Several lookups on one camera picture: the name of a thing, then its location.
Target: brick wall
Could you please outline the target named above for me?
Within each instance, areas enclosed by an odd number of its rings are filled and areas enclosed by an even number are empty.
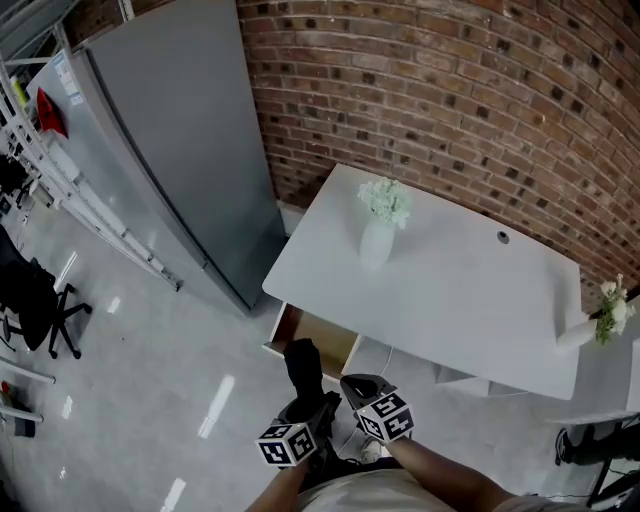
[[[640,19],[623,0],[238,0],[278,197],[336,162],[640,283]]]
[[[131,0],[136,16],[173,0]],[[118,0],[80,0],[69,13],[64,27],[69,44],[75,46],[88,37],[122,24]]]

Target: shirt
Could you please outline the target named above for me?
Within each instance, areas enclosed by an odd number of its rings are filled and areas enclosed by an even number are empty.
[[[338,478],[303,492],[296,512],[455,512],[404,470],[383,469]],[[538,496],[516,497],[494,512],[591,512]]]

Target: white shelving rack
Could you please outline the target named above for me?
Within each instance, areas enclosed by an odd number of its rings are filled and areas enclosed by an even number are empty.
[[[77,168],[53,138],[40,134],[35,129],[20,106],[11,84],[7,65],[36,61],[42,63],[41,57],[31,58],[33,53],[30,52],[37,52],[51,35],[56,37],[58,47],[69,50],[62,20],[77,1],[18,0],[0,14],[0,113],[6,120],[6,125],[0,131],[0,152],[15,158],[27,174],[38,180],[52,196],[54,208],[63,207],[92,233],[177,290],[179,285],[172,272],[135,238],[129,228],[98,197],[90,183],[84,179],[82,169]],[[11,38],[21,28],[23,41],[20,44]],[[33,35],[25,33],[25,29],[27,32],[30,30]],[[13,45],[13,60],[5,61],[2,52],[7,47],[7,41]],[[16,59],[22,52],[29,56]]]

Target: yellow object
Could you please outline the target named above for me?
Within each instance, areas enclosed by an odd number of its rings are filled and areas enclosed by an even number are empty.
[[[20,82],[18,82],[18,79],[15,76],[11,77],[11,85],[13,86],[13,89],[16,91],[16,96],[18,97],[18,103],[22,108],[24,108],[28,102],[27,95],[22,90],[22,86],[20,85]]]

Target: red object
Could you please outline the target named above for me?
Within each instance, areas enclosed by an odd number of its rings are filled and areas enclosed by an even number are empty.
[[[53,101],[49,99],[49,96],[40,87],[38,87],[37,101],[38,117],[40,118],[42,131],[54,130],[68,139],[69,136],[62,122],[62,116]]]

